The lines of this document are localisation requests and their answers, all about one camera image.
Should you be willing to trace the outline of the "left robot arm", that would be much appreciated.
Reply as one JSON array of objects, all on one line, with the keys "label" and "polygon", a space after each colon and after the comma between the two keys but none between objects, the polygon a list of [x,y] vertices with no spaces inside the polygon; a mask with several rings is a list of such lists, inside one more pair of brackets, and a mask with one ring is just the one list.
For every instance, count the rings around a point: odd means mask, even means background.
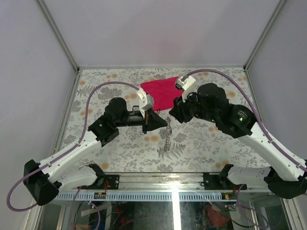
[{"label": "left robot arm", "polygon": [[146,111],[127,110],[123,98],[113,98],[105,111],[84,133],[81,141],[71,144],[56,154],[40,161],[28,161],[24,165],[24,185],[37,205],[51,202],[60,191],[80,186],[100,189],[105,183],[105,173],[96,164],[65,174],[65,171],[86,154],[104,147],[119,135],[119,127],[141,126],[142,132],[166,127],[167,122],[152,108]]}]

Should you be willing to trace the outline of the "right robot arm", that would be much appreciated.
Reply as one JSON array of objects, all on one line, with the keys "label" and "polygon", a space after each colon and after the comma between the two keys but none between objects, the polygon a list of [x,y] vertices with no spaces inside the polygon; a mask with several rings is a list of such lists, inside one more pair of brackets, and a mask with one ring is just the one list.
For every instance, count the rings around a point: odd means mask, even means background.
[{"label": "right robot arm", "polygon": [[268,188],[275,195],[291,199],[307,191],[307,174],[290,162],[274,146],[260,128],[254,113],[243,105],[229,103],[224,89],[207,83],[196,92],[187,93],[188,87],[175,87],[183,93],[173,100],[170,115],[180,123],[193,118],[212,122],[224,134],[251,147],[268,164],[264,168],[244,168],[227,164],[219,174],[219,185],[229,189],[233,185],[255,185]]}]

